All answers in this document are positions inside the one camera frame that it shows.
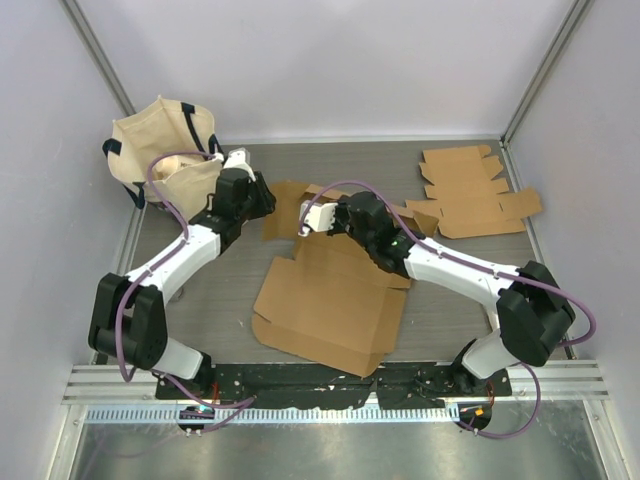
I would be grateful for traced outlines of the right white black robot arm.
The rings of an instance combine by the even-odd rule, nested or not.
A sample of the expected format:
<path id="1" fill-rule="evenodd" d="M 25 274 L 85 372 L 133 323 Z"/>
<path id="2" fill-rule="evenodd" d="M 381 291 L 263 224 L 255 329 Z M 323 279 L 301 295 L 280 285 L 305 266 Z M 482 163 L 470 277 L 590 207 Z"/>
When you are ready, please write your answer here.
<path id="1" fill-rule="evenodd" d="M 508 366 L 543 366 L 575 320 L 546 266 L 492 265 L 451 250 L 403 229 L 371 192 L 341 197 L 328 232 L 348 235 L 387 273 L 443 286 L 485 308 L 495 325 L 456 356 L 441 381 L 447 391 L 472 395 Z"/>

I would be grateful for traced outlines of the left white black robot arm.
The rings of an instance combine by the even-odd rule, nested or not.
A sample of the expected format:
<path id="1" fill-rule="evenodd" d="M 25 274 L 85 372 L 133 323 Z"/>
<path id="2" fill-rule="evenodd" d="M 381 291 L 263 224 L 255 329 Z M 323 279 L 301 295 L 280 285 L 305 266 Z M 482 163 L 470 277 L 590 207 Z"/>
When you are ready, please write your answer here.
<path id="1" fill-rule="evenodd" d="M 190 398 L 205 397 L 214 383 L 211 357 L 169 337 L 165 307 L 187 280 L 238 239 L 246 222 L 272 214 L 275 206 L 261 172 L 223 169 L 205 209 L 180 237 L 145 265 L 100 280 L 89 346 L 175 379 Z"/>

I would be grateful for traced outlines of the large brown cardboard box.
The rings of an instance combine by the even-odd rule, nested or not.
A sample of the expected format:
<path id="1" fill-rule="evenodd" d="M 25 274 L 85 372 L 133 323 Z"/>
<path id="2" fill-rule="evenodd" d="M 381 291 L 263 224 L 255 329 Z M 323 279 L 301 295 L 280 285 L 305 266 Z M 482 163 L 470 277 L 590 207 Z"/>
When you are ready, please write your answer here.
<path id="1" fill-rule="evenodd" d="M 297 234 L 313 184 L 270 186 L 276 209 L 265 241 L 289 239 L 289 258 L 273 259 L 254 303 L 252 330 L 268 347 L 359 377 L 374 373 L 393 352 L 411 280 L 379 269 L 346 235 Z"/>

